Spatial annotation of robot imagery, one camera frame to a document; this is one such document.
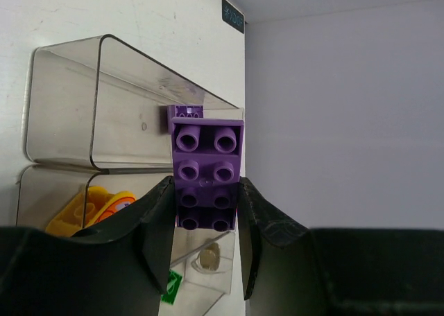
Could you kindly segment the yellow rectangular lego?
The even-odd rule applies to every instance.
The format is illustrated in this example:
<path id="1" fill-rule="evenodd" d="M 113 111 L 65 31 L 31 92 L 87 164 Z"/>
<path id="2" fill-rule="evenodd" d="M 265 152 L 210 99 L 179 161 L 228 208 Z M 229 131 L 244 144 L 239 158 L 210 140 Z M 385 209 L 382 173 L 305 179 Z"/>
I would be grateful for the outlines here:
<path id="1" fill-rule="evenodd" d="M 53 218 L 44 231 L 53 236 L 70 237 L 88 224 L 113 194 L 102 186 L 90 186 L 76 194 Z"/>

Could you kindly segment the green lego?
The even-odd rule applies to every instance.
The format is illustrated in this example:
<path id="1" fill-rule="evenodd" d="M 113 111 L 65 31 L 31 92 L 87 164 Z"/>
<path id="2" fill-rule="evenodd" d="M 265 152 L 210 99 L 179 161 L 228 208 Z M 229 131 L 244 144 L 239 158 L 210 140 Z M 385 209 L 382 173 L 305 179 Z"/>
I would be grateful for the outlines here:
<path id="1" fill-rule="evenodd" d="M 166 293 L 162 295 L 161 301 L 169 305 L 173 305 L 180 285 L 182 283 L 182 275 L 176 271 L 169 270 L 169 279 L 166 286 Z"/>

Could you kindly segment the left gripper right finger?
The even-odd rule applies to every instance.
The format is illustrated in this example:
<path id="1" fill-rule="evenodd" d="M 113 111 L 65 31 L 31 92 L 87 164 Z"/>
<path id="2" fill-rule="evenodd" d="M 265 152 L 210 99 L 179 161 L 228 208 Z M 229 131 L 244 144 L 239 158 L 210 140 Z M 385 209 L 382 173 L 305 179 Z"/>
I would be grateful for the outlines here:
<path id="1" fill-rule="evenodd" d="M 442 315 L 443 232 L 307 228 L 242 178 L 238 225 L 252 315 Z"/>

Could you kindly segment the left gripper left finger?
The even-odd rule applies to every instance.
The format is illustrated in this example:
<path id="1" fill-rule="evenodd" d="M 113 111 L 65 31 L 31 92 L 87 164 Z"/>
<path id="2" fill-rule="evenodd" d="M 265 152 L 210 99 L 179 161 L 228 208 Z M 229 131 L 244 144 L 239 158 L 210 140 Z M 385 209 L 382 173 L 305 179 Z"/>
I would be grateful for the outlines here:
<path id="1" fill-rule="evenodd" d="M 1 228 L 2 315 L 156 315 L 176 220 L 172 177 L 70 238 Z"/>

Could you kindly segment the purple rounded lego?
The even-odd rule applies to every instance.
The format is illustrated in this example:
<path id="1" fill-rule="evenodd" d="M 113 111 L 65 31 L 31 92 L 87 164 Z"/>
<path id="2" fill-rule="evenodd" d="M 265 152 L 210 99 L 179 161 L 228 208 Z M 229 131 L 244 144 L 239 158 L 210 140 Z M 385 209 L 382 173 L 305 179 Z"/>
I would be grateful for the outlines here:
<path id="1" fill-rule="evenodd" d="M 203 118 L 204 113 L 202 105 L 168 105 L 166 111 L 169 134 L 173 133 L 173 118 Z"/>

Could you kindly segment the orange rounded lego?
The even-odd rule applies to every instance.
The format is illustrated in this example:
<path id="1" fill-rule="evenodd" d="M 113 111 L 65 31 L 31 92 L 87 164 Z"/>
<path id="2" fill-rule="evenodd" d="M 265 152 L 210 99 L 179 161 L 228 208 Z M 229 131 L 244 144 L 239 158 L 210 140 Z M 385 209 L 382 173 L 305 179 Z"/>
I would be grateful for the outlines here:
<path id="1" fill-rule="evenodd" d="M 135 202 L 135 200 L 135 195 L 128 191 L 121 191 L 112 195 L 110 194 L 109 199 L 91 219 L 90 224 L 95 225 L 96 223 L 105 220 L 116 212 L 125 209 L 127 206 Z"/>

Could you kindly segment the small purple lego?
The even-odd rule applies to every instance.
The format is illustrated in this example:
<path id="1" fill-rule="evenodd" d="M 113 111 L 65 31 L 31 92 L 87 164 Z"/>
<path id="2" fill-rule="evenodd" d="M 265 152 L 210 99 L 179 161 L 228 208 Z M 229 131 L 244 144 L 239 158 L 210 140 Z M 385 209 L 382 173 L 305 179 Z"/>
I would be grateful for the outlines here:
<path id="1" fill-rule="evenodd" d="M 233 230 L 244 121 L 174 117 L 171 124 L 177 225 Z"/>

